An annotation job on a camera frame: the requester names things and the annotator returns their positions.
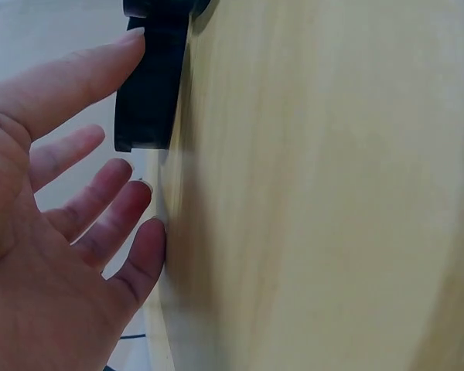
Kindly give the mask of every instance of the wood grain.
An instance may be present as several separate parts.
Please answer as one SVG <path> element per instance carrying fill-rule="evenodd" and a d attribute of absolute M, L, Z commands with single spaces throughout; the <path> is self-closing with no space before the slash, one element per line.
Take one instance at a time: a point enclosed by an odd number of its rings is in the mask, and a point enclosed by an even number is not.
<path fill-rule="evenodd" d="M 172 369 L 464 370 L 464 1 L 222 1 L 181 93 Z"/>

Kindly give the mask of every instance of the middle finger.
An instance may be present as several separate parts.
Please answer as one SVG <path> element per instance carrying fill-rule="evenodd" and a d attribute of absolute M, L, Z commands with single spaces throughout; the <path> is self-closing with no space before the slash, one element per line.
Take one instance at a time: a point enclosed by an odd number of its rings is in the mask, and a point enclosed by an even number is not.
<path fill-rule="evenodd" d="M 132 167 L 125 160 L 112 159 L 64 207 L 43 215 L 72 243 L 105 211 L 131 175 Z"/>

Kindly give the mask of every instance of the fingernail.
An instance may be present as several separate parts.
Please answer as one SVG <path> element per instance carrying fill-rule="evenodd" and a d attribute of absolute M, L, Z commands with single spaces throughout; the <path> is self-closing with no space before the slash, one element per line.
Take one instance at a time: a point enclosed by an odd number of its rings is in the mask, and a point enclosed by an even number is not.
<path fill-rule="evenodd" d="M 145 28 L 144 27 L 139 27 L 137 29 L 131 29 L 125 33 L 120 39 L 118 39 L 115 43 L 117 44 L 125 44 L 125 43 L 130 43 L 131 41 L 134 41 L 138 39 L 139 37 L 143 36 L 145 34 Z"/>
<path fill-rule="evenodd" d="M 138 182 L 145 183 L 153 193 L 153 186 L 151 184 L 149 184 L 148 182 L 146 182 L 143 178 L 139 178 Z"/>

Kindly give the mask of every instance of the wooden surface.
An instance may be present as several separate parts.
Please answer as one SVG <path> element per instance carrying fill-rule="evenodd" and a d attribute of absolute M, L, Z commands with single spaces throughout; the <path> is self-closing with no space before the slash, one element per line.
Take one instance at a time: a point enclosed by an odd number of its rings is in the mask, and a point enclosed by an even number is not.
<path fill-rule="evenodd" d="M 212 10 L 161 155 L 156 362 L 464 370 L 464 1 Z"/>

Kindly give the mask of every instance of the palm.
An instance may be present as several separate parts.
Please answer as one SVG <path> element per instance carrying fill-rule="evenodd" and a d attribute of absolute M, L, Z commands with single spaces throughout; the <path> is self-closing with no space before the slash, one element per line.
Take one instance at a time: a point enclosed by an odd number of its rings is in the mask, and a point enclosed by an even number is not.
<path fill-rule="evenodd" d="M 36 206 L 35 192 L 103 141 L 99 127 L 30 150 L 36 138 L 116 89 L 142 50 L 133 38 L 0 84 L 0 370 L 102 369 L 159 276 L 165 234 L 158 220 L 142 225 L 115 276 L 100 274 L 151 201 L 147 185 L 129 182 L 127 162 L 110 160 L 59 209 L 41 213 Z M 100 68 L 102 60 L 111 64 Z M 4 99 L 62 73 L 77 79 Z"/>

